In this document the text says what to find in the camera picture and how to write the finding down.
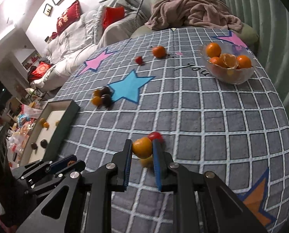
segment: pink blanket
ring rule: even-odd
[[[232,29],[239,32],[242,23],[230,15],[228,7],[219,0],[163,0],[152,7],[152,16],[145,23],[152,30],[182,25]]]

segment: fruit bowl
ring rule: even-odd
[[[218,80],[229,83],[229,84],[242,84],[247,81],[251,75],[254,73],[255,67],[257,66],[257,62],[253,54],[251,54],[246,48],[242,46],[237,46],[231,43],[218,43],[222,52],[233,54],[235,56],[246,55],[251,60],[250,68],[242,68],[242,69],[232,69],[232,68],[224,68],[219,65],[210,63],[210,58],[206,53],[207,45],[203,46],[202,55],[205,61],[206,69]]]

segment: tangerine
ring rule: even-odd
[[[43,126],[43,124],[46,122],[46,119],[45,118],[41,118],[40,120],[39,120],[39,123]]]
[[[43,123],[43,128],[49,128],[49,123],[48,122],[45,122],[45,123]]]
[[[222,63],[228,68],[235,69],[238,66],[237,58],[233,54],[223,53],[221,54],[220,59],[222,60]]]
[[[91,100],[92,104],[95,106],[100,106],[102,105],[102,99],[99,96],[94,96]]]
[[[99,97],[101,97],[101,90],[100,89],[96,89],[95,91],[94,91],[94,96],[99,96]]]
[[[239,55],[237,57],[237,61],[238,61],[237,69],[250,68],[251,67],[251,60],[246,55]]]
[[[153,167],[153,155],[146,159],[140,159],[140,163],[143,168],[151,168]]]
[[[206,46],[206,53],[209,58],[219,57],[221,54],[221,47],[217,43],[210,43]]]
[[[143,137],[133,142],[133,153],[141,159],[146,159],[152,155],[152,141],[148,137]]]
[[[156,46],[152,49],[152,54],[161,59],[166,56],[166,49],[163,46]]]
[[[222,62],[222,60],[221,60],[220,57],[212,57],[212,58],[209,60],[209,62],[210,62],[210,63],[213,63],[213,64],[215,64],[215,65],[218,65],[218,66],[227,68],[227,66]]]

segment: red cushion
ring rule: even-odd
[[[103,29],[105,30],[109,25],[123,19],[125,16],[124,7],[111,8],[106,7],[105,16],[103,19]]]
[[[57,20],[57,33],[60,35],[70,24],[80,18],[80,2],[76,0]]]
[[[57,32],[53,32],[51,35],[51,39],[55,39],[57,37],[58,33]]]
[[[31,75],[34,75],[34,79],[40,79],[44,76],[44,74],[47,72],[47,70],[51,68],[50,64],[41,62],[40,65],[35,69]]]

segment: plastic bag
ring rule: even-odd
[[[24,114],[20,114],[17,117],[17,126],[21,128],[28,121],[30,121],[29,117],[25,116]]]
[[[23,115],[25,115],[26,117],[29,118],[35,118],[38,119],[41,115],[43,110],[41,109],[33,109],[31,107],[29,107],[28,105],[22,105],[21,107],[21,112]]]

